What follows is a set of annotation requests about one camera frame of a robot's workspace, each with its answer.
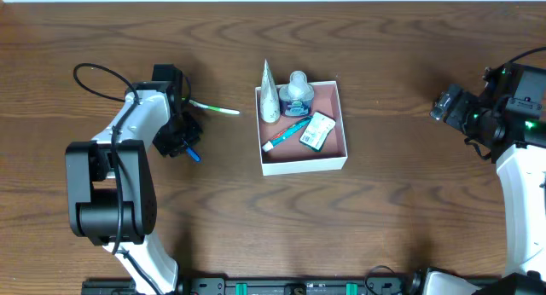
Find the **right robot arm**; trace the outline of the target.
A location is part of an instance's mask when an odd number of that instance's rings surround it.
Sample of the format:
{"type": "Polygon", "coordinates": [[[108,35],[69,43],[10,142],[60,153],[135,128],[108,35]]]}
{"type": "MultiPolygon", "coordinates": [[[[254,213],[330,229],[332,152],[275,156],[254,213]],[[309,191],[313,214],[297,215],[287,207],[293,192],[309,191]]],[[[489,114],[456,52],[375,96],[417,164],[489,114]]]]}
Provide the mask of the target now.
{"type": "Polygon", "coordinates": [[[460,131],[465,144],[497,171],[507,234],[505,275],[485,286],[430,270],[425,294],[543,294],[545,292],[545,71],[509,61],[483,76],[475,95],[453,84],[430,115],[460,131]]]}

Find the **white Pantene tube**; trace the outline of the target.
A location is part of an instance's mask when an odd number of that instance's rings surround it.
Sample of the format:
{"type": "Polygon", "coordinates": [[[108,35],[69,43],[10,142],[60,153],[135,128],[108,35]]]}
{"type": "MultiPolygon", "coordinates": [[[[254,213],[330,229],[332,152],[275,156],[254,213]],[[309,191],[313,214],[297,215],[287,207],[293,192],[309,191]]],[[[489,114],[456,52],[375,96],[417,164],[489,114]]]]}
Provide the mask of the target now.
{"type": "Polygon", "coordinates": [[[259,113],[261,119],[267,124],[275,123],[281,115],[278,91],[268,61],[264,61],[259,113]]]}

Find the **blue disposable razor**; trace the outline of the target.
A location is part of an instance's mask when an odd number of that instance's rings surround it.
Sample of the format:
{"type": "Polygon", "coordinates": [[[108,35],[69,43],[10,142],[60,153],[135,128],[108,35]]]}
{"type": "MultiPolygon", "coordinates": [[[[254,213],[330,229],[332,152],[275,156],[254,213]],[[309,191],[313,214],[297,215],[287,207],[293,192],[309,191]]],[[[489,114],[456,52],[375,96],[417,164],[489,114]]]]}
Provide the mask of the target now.
{"type": "Polygon", "coordinates": [[[192,147],[186,147],[185,151],[195,162],[201,162],[200,155],[192,147]]]}

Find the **teal Colgate toothpaste tube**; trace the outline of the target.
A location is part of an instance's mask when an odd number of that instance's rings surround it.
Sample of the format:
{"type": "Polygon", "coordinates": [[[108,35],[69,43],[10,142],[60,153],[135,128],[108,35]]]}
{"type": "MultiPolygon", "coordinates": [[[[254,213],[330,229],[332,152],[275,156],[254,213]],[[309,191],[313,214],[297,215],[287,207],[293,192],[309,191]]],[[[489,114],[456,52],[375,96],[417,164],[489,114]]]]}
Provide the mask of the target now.
{"type": "Polygon", "coordinates": [[[271,137],[262,147],[261,149],[264,152],[269,152],[279,144],[285,142],[287,139],[289,139],[293,134],[300,131],[304,127],[306,127],[311,122],[312,116],[307,116],[296,123],[292,124],[291,126],[287,127],[286,129],[278,132],[276,135],[271,137]]]}

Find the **Dettol foam soap bottle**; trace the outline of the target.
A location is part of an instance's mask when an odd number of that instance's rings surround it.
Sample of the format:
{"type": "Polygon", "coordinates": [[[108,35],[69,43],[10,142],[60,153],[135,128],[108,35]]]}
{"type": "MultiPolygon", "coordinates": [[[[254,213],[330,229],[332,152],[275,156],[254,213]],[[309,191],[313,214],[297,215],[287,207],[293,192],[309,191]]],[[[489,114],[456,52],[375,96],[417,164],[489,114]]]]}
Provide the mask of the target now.
{"type": "Polygon", "coordinates": [[[279,89],[282,115],[290,118],[305,117],[311,113],[314,89],[302,71],[294,71],[288,84],[279,89]]]}

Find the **green white soap bar pack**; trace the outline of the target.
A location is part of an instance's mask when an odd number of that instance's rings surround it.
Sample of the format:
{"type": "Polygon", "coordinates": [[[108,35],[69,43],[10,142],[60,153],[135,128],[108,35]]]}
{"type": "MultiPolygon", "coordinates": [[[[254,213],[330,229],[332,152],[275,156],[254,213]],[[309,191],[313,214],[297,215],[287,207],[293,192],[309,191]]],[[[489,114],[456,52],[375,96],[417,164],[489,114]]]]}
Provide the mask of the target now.
{"type": "Polygon", "coordinates": [[[299,142],[315,152],[320,152],[335,125],[336,122],[329,116],[315,112],[300,137],[299,142]]]}

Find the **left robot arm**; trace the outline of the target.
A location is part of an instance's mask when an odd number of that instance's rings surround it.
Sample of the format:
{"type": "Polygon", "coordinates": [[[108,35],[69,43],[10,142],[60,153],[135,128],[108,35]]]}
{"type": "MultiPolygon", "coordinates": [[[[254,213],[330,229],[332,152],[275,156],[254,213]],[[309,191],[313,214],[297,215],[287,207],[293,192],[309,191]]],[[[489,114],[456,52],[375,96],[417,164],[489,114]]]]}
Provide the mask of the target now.
{"type": "Polygon", "coordinates": [[[151,80],[128,83],[122,108],[88,142],[65,152],[70,227],[113,254],[140,294],[175,294],[178,264],[154,230],[157,199],[147,152],[164,157],[194,150],[202,129],[187,111],[189,78],[172,64],[154,66],[151,80]]]}

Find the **green white toothbrush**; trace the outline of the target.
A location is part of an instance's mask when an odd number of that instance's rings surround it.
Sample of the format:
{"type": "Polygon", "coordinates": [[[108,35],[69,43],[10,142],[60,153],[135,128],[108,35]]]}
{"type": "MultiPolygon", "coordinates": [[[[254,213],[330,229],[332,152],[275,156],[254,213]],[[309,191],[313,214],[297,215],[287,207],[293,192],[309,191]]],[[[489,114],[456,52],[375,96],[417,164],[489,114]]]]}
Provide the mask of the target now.
{"type": "Polygon", "coordinates": [[[240,111],[235,110],[235,109],[229,109],[229,108],[225,108],[225,107],[216,107],[216,106],[212,106],[212,105],[207,105],[207,104],[200,103],[200,102],[197,102],[197,101],[194,101],[194,100],[191,100],[191,99],[189,100],[189,104],[191,104],[194,107],[198,107],[200,109],[210,110],[210,111],[214,111],[214,112],[217,112],[217,113],[224,113],[224,114],[229,114],[229,115],[239,115],[241,113],[240,111]]]}

